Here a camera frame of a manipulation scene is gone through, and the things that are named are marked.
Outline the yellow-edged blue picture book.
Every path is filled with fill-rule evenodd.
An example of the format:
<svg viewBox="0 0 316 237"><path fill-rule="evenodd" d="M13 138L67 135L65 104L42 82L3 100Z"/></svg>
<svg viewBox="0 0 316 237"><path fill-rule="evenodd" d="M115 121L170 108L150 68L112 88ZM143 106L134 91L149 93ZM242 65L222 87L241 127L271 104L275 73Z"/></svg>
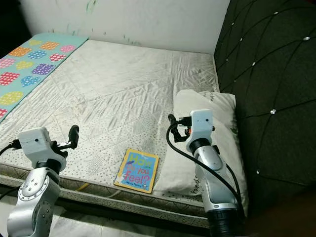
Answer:
<svg viewBox="0 0 316 237"><path fill-rule="evenodd" d="M151 194L158 171L159 156L128 149L114 180L117 187Z"/></svg>

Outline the black tufted headboard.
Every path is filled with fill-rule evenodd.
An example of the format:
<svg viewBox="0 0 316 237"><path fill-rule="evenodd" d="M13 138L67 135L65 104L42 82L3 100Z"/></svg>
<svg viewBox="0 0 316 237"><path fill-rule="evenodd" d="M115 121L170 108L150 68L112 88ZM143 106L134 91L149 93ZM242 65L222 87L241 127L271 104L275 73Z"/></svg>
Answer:
<svg viewBox="0 0 316 237"><path fill-rule="evenodd" d="M316 3L230 0L214 60L254 217L316 184Z"/></svg>

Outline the white quilted mattress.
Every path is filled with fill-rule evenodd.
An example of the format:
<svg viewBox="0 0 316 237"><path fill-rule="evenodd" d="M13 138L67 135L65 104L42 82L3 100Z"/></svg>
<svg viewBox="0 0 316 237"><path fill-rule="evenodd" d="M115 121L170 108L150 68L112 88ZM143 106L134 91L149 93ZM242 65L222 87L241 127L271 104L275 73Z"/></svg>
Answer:
<svg viewBox="0 0 316 237"><path fill-rule="evenodd" d="M165 161L167 117L183 89L219 91L212 55L88 40L0 123L0 147L37 127L66 142L78 125L78 147L60 174L61 198L207 228L198 197L114 185L129 149Z"/></svg>

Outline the teal blanket with coloured shapes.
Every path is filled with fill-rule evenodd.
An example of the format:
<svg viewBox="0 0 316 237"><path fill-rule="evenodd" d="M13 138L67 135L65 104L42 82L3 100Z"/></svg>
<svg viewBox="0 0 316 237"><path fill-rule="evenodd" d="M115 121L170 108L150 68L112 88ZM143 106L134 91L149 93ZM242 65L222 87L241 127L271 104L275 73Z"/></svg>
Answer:
<svg viewBox="0 0 316 237"><path fill-rule="evenodd" d="M0 120L13 111L88 38L36 34L0 59Z"/></svg>

